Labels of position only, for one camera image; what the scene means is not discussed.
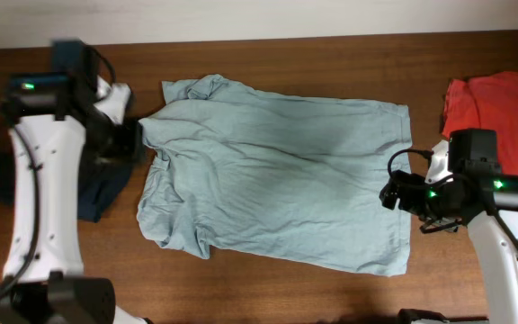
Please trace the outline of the light blue t-shirt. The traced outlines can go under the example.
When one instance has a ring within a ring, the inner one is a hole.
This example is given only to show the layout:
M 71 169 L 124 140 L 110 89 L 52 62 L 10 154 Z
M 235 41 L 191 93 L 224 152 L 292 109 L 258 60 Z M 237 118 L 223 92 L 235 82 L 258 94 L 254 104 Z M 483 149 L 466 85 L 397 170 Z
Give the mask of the light blue t-shirt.
M 411 218 L 380 203 L 387 168 L 408 169 L 403 104 L 300 97 L 220 75 L 162 84 L 143 118 L 155 158 L 138 202 L 143 236 L 203 259 L 213 248 L 394 276 Z

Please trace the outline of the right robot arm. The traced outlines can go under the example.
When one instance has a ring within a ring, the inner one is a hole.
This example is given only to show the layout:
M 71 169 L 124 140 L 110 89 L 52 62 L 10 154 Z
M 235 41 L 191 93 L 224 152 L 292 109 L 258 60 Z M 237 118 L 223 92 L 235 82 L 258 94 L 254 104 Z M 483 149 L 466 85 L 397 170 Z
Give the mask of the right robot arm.
M 428 184 L 398 170 L 380 201 L 415 214 L 424 234 L 465 227 L 483 274 L 489 322 L 518 323 L 517 175 L 456 174 Z

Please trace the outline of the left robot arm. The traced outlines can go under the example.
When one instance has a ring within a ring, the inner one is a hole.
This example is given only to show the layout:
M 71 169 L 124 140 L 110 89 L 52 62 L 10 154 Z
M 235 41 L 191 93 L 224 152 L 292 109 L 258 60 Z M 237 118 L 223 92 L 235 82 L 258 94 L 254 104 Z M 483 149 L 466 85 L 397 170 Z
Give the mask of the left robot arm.
M 67 73 L 13 77 L 2 109 L 15 164 L 12 243 L 0 283 L 1 323 L 141 323 L 112 282 L 86 277 L 77 231 L 85 144 L 101 153 L 122 125 L 130 87 Z

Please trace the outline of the dark navy folded garment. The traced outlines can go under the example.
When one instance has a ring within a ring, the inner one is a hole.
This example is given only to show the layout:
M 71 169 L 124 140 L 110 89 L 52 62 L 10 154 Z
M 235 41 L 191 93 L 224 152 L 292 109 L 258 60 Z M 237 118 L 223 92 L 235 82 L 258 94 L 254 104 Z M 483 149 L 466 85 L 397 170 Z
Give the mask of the dark navy folded garment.
M 78 177 L 77 218 L 97 223 L 127 185 L 133 165 L 100 163 L 84 151 Z M 0 152 L 0 203 L 14 203 L 15 166 L 11 151 Z

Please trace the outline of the red t-shirt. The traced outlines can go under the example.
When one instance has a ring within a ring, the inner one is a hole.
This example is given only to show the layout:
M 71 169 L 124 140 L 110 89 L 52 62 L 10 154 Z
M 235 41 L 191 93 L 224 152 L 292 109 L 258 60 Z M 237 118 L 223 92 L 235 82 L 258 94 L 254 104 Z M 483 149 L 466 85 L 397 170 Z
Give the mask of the red t-shirt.
M 499 164 L 518 175 L 518 72 L 453 79 L 445 95 L 442 135 L 467 128 L 493 130 Z

